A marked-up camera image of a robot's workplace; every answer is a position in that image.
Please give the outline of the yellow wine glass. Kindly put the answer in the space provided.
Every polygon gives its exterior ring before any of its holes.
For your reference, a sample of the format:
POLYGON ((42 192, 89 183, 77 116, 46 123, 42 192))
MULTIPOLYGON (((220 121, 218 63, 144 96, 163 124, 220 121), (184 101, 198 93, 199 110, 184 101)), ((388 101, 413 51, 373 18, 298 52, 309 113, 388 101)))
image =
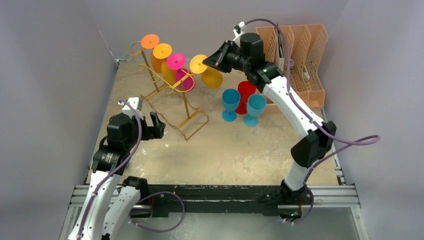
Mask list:
POLYGON ((172 47, 168 43, 160 43, 154 47, 151 55, 153 68, 170 85, 176 83, 176 70, 170 69, 167 65, 167 58, 172 53, 172 47))
POLYGON ((189 70, 195 75, 200 75, 206 87, 217 89, 223 83, 223 76, 218 70, 203 63, 206 58, 207 56, 204 54, 195 55, 189 63, 189 70))

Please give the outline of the red wine glass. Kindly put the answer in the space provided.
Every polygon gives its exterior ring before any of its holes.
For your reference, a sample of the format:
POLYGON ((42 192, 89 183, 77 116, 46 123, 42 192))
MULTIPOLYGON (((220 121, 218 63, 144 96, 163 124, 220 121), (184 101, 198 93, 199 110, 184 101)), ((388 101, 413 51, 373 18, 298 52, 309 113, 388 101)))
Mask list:
POLYGON ((239 115, 245 115, 247 113, 248 99, 256 92, 256 87, 246 80, 238 84, 237 91, 240 94, 240 101, 235 112, 239 115))

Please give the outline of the magenta wine glass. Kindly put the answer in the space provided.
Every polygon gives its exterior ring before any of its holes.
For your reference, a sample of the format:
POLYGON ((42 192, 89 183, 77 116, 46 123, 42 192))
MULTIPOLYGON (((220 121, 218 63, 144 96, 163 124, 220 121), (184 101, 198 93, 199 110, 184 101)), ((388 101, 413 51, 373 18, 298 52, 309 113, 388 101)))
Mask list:
POLYGON ((173 53, 166 60, 166 66, 174 71, 169 83, 177 90, 190 92, 195 88, 196 82, 194 74, 187 68, 184 68, 186 57, 182 53, 173 53))

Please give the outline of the light blue wine glass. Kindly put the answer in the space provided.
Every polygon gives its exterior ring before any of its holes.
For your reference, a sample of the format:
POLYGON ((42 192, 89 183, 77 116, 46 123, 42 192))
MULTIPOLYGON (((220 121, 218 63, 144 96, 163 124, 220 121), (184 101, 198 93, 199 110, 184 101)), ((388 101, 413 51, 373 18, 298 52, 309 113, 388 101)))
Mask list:
POLYGON ((259 123, 258 117, 264 112, 267 101, 261 94, 252 94, 247 100, 247 114, 243 117, 243 122, 248 127, 255 127, 259 123))

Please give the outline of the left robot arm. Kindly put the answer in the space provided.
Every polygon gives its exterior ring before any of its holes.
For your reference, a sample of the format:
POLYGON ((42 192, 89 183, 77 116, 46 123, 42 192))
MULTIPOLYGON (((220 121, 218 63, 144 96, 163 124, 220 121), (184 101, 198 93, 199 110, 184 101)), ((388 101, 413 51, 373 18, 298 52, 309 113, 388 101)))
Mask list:
POLYGON ((138 139, 148 141, 161 139, 166 124, 150 112, 153 125, 148 126, 145 117, 137 121, 133 114, 120 113, 112 116, 107 125, 107 135, 100 141, 93 155, 89 190, 81 213, 69 240, 113 240, 123 226, 133 205, 142 205, 149 199, 145 178, 129 176, 123 181, 117 199, 112 196, 132 154, 138 139))

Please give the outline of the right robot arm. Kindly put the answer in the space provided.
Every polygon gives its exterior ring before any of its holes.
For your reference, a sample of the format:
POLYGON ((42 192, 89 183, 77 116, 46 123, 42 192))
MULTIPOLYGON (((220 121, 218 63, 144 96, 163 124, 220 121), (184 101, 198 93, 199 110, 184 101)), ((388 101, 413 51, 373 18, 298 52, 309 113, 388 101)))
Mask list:
POLYGON ((300 138, 290 150, 294 162, 280 184, 280 192, 271 193, 267 200, 280 198, 288 204, 294 203, 306 190, 306 178, 313 165, 330 150, 336 125, 316 115, 292 90, 283 71, 275 63, 266 61, 264 43, 256 33, 226 40, 202 63, 223 73, 243 72, 248 82, 270 99, 293 126, 300 138))

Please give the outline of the yellow wine glass back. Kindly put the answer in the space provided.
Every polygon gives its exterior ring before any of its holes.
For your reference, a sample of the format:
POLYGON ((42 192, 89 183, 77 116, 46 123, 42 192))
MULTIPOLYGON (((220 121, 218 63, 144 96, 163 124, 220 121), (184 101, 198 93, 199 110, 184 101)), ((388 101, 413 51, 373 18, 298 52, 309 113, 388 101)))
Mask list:
POLYGON ((154 47, 151 55, 153 68, 170 85, 176 83, 176 70, 170 69, 167 65, 167 58, 172 53, 172 47, 168 43, 160 43, 154 47))

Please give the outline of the orange wine glass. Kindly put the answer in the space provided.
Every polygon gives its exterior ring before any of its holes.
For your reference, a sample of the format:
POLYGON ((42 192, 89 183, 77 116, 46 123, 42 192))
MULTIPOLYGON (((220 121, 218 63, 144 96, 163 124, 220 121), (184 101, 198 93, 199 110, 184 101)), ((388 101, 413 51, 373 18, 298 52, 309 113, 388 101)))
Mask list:
POLYGON ((141 39, 141 46, 144 49, 151 50, 150 63, 153 70, 156 73, 161 74, 162 63, 165 57, 164 57, 164 52, 162 47, 159 47, 159 49, 156 50, 156 47, 159 44, 160 44, 160 38, 154 33, 147 34, 141 39))

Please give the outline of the dark folder in organizer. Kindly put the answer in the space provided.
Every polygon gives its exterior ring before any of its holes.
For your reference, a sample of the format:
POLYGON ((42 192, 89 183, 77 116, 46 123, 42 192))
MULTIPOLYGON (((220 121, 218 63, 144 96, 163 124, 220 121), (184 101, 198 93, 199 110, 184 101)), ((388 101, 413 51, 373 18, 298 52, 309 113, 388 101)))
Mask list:
POLYGON ((284 50, 283 50, 283 41, 281 39, 281 35, 279 31, 276 31, 277 34, 277 40, 278 40, 278 66, 280 69, 284 70, 285 65, 285 57, 284 57, 284 50))

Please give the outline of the peach plastic file organizer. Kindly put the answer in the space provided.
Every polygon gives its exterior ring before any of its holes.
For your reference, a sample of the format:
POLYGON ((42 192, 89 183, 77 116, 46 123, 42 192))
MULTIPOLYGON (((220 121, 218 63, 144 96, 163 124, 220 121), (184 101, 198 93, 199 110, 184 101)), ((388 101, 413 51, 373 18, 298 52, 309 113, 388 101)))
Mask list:
MULTIPOLYGON (((290 86, 313 111, 325 104, 325 90, 318 76, 319 65, 327 43, 328 33, 322 24, 280 26, 289 47, 290 86)), ((273 26, 256 27, 263 40, 265 59, 276 65, 282 63, 278 57, 277 29, 273 26)))

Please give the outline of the aluminium frame rail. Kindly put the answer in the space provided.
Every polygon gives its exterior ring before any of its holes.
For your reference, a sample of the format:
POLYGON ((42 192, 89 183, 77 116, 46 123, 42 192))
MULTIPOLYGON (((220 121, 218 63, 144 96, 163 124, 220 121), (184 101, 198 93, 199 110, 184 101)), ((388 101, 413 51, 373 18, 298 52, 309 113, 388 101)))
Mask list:
MULTIPOLYGON (((236 199, 253 201, 262 196, 265 189, 277 189, 276 185, 166 185, 153 184, 149 186, 150 193, 168 191, 178 195, 182 200, 189 202, 204 202, 207 197, 215 194, 229 195, 231 191, 239 190, 236 199)), ((314 203, 320 207, 328 208, 353 208, 360 206, 357 190, 353 185, 338 186, 311 186, 314 203)))

